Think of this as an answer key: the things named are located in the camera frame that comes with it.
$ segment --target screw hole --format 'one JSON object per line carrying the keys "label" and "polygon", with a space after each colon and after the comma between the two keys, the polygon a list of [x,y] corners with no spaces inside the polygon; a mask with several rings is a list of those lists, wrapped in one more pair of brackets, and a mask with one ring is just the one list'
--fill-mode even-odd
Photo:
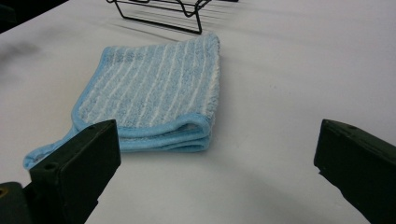
{"label": "screw hole", "polygon": [[54,170],[56,167],[58,167],[58,163],[51,162],[51,163],[48,163],[47,165],[45,165],[44,169],[46,169],[46,170]]}
{"label": "screw hole", "polygon": [[0,189],[0,198],[4,197],[6,194],[8,194],[8,189],[1,188]]}

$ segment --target wire rack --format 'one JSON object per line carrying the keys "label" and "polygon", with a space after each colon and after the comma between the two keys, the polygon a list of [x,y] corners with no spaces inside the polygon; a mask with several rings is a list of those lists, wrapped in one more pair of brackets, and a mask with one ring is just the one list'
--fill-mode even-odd
{"label": "wire rack", "polygon": [[[129,21],[178,30],[200,35],[203,31],[199,11],[212,0],[106,0],[114,3],[120,15]],[[238,0],[217,0],[222,2],[238,2]]]}

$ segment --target white surface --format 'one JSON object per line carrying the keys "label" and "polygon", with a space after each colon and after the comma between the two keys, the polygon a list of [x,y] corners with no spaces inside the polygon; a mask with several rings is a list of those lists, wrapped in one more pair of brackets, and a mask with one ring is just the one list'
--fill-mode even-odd
{"label": "white surface", "polygon": [[[87,223],[367,223],[313,159],[322,119],[396,145],[396,2],[230,6],[203,24],[221,41],[210,149],[123,154]],[[105,0],[0,34],[0,182],[30,182],[24,155],[66,134],[104,47],[189,38],[125,21]]]}

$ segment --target dish rack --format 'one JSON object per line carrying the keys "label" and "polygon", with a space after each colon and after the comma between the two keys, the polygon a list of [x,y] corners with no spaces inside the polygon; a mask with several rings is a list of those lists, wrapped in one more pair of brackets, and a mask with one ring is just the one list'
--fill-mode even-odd
{"label": "dish rack", "polygon": [[[181,32],[200,35],[203,29],[202,29],[199,11],[212,0],[190,0],[189,2],[185,0],[183,1],[184,3],[180,0],[106,0],[106,1],[109,4],[114,3],[120,15],[125,20],[138,21],[146,24],[160,26],[167,29],[173,29]],[[238,2],[238,0],[217,0],[217,1]],[[129,10],[121,9],[121,5],[123,5],[123,7],[126,7],[126,5],[135,5],[135,6],[139,6],[140,8],[141,7],[154,8],[157,11],[160,10],[160,11],[176,12],[177,14],[182,15],[181,17],[183,17],[184,15],[185,18],[192,18],[193,21],[196,21],[196,28],[191,28],[189,26],[186,27],[183,25],[176,25],[175,22],[163,22],[161,21],[162,18],[155,18],[155,13],[152,12],[146,12],[146,18],[142,16],[138,17],[136,15],[129,16],[127,14],[138,14],[138,13],[132,12],[130,8],[128,8]],[[154,18],[148,19],[147,18],[148,14],[151,14],[151,16],[154,14]],[[166,17],[168,17],[167,19],[169,18],[174,19],[174,16],[166,15]]]}

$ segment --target towel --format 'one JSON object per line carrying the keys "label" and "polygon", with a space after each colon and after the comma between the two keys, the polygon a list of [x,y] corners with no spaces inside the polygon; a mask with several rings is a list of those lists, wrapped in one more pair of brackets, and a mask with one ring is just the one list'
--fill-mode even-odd
{"label": "towel", "polygon": [[61,140],[26,155],[30,169],[84,128],[115,119],[121,152],[195,152],[209,146],[219,99],[214,34],[139,48],[107,47]]}

